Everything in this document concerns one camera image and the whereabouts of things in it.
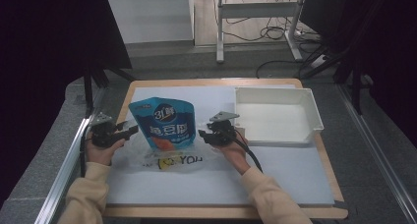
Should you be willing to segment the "white table mat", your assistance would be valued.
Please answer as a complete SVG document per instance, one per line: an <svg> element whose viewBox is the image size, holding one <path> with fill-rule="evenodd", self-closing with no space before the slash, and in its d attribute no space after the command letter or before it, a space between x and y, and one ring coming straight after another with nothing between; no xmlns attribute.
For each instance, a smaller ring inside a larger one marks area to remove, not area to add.
<svg viewBox="0 0 417 224"><path fill-rule="evenodd" d="M182 99L195 107L196 123L203 129L220 111L235 112L236 89L249 86L154 86L138 87L132 100L151 97ZM291 84L262 88L297 88ZM334 198L315 138L309 143L257 145L250 149L259 158L266 175L274 178L302 205L332 205ZM239 174L217 151L216 158L202 170L188 173L111 169L108 177L110 204L138 205L245 205L247 193Z"/></svg>

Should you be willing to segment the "white power strip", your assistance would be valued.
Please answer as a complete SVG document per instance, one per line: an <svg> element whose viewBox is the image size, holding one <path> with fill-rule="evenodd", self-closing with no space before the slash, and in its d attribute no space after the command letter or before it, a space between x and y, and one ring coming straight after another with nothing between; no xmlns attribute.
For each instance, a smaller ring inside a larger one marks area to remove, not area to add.
<svg viewBox="0 0 417 224"><path fill-rule="evenodd" d="M310 66L313 68L313 69L315 69L315 68L317 68L317 67L319 67L319 66L321 66L326 60L328 59L328 56L327 55L324 55L324 54L322 54L322 55L320 55L316 60L314 60L311 64L310 64Z"/></svg>

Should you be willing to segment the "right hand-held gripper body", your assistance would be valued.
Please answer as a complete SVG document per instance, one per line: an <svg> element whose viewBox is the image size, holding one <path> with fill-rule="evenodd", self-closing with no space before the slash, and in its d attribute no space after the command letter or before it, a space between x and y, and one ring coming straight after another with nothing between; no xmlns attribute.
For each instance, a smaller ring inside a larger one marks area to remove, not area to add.
<svg viewBox="0 0 417 224"><path fill-rule="evenodd" d="M211 131L213 134L212 145L226 146L236 139L235 128L231 124L231 119L238 117L239 114L220 111L209 119L210 123L215 123L215 129Z"/></svg>

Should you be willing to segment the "white metal desk frame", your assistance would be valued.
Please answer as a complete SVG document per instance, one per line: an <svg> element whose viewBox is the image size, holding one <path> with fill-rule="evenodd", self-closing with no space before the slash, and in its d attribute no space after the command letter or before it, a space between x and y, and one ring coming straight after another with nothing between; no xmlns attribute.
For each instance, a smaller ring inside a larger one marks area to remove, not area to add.
<svg viewBox="0 0 417 224"><path fill-rule="evenodd" d="M297 27L304 0L275 2L275 3L241 3L228 4L224 0L217 0L217 37L216 37L216 61L224 62L223 21L226 19L245 18L291 18L289 30L284 32L284 37L296 62L302 61L294 34Z"/></svg>

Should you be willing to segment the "person's left hand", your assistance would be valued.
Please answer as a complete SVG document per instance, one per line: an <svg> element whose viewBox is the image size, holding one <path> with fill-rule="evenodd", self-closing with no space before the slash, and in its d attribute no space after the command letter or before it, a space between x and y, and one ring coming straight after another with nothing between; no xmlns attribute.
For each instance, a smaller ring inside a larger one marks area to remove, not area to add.
<svg viewBox="0 0 417 224"><path fill-rule="evenodd" d="M115 151L124 146L125 140L121 139L109 147L99 147L92 143L92 139L86 140L87 162L94 162L109 166Z"/></svg>

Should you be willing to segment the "aluminium rail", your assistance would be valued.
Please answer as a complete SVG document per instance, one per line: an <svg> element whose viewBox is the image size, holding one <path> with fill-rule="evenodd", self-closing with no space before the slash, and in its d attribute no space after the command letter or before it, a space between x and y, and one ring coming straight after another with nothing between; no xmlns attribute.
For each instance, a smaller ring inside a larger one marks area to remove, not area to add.
<svg viewBox="0 0 417 224"><path fill-rule="evenodd" d="M340 97L352 118L353 123L358 129L362 139L370 150L379 170L381 171L388 187L390 188L395 200L403 212L408 224L417 224L417 204L412 199L410 192L406 189L403 182L389 163L379 141L376 139L369 128L365 118L357 112L352 104L352 98L347 89L342 85L336 86Z"/></svg>
<svg viewBox="0 0 417 224"><path fill-rule="evenodd" d="M54 217L59 215L60 207L65 204L66 189L71 185L73 173L78 165L79 149L83 143L82 136L89 126L91 115L85 116L81 121L65 159L33 224L51 224Z"/></svg>

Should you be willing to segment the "white cabinet panel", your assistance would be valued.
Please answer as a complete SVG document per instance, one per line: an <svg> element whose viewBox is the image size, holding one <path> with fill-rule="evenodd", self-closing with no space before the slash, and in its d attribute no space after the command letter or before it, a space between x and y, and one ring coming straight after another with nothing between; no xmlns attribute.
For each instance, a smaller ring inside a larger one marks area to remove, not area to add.
<svg viewBox="0 0 417 224"><path fill-rule="evenodd" d="M108 2L125 43L194 39L194 0Z"/></svg>

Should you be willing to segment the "blue snack pouch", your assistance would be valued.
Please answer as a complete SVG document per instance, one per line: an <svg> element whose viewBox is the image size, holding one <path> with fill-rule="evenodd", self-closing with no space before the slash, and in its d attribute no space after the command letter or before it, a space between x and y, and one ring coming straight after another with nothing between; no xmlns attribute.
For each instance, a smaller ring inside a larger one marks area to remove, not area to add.
<svg viewBox="0 0 417 224"><path fill-rule="evenodd" d="M192 103L151 97L130 103L129 109L153 150L183 149L194 142L196 122Z"/></svg>

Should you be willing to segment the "dark curtain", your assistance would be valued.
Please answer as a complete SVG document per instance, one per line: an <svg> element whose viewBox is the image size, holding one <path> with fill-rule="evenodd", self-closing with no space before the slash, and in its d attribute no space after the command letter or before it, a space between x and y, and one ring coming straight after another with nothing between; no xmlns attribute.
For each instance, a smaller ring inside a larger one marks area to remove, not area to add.
<svg viewBox="0 0 417 224"><path fill-rule="evenodd" d="M108 0L0 0L0 208L40 148L66 87L130 59Z"/></svg>
<svg viewBox="0 0 417 224"><path fill-rule="evenodd" d="M375 0L305 0L301 22L335 53L351 46ZM417 147L417 0L383 0L353 57L371 95Z"/></svg>

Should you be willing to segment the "person's right hand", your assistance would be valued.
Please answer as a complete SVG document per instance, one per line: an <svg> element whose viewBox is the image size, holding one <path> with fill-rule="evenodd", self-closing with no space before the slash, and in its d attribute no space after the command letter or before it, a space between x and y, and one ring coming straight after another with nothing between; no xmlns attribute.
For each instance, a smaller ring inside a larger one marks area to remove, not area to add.
<svg viewBox="0 0 417 224"><path fill-rule="evenodd" d="M227 146L215 145L214 148L223 154L240 175L244 175L251 168L246 159L246 151L237 142L234 141Z"/></svg>

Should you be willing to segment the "black stand legs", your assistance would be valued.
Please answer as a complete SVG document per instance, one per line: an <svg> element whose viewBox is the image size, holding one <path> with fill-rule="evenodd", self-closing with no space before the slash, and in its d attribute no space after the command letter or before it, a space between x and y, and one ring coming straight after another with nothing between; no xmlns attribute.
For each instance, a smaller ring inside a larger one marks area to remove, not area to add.
<svg viewBox="0 0 417 224"><path fill-rule="evenodd" d="M128 82L134 82L135 77L128 74L122 69L110 66L103 62L98 62L97 64L88 65L84 67L84 89L85 89L85 100L87 104L86 117L92 115L94 106L93 106L93 93L92 93L92 83L95 83L99 88L106 88L109 85L109 79L105 74L105 71L108 70L117 76L127 80Z"/></svg>

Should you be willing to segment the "white plastic box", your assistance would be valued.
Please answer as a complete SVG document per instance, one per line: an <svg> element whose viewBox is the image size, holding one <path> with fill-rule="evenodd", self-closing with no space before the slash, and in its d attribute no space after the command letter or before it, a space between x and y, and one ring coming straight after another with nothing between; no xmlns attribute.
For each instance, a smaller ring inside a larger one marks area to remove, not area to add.
<svg viewBox="0 0 417 224"><path fill-rule="evenodd" d="M235 125L257 145L309 143L325 128L309 88L238 87Z"/></svg>

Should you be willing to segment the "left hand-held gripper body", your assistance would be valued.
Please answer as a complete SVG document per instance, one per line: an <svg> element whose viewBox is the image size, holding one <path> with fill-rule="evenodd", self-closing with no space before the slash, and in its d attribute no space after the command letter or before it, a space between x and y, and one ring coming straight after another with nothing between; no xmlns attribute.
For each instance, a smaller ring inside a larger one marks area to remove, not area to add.
<svg viewBox="0 0 417 224"><path fill-rule="evenodd" d="M92 143L96 146L107 148L122 139L122 134L116 134L117 126L112 122L112 117L100 112L92 117L89 123L92 132Z"/></svg>

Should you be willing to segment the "clear printed plastic bag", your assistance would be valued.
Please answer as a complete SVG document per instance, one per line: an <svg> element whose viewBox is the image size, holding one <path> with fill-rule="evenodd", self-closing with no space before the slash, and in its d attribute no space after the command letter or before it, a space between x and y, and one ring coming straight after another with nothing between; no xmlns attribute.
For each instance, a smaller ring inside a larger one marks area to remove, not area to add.
<svg viewBox="0 0 417 224"><path fill-rule="evenodd" d="M202 170L216 158L216 152L196 139L186 147L168 151L152 149L142 131L133 134L113 157L116 169L129 173L139 171L188 173Z"/></svg>

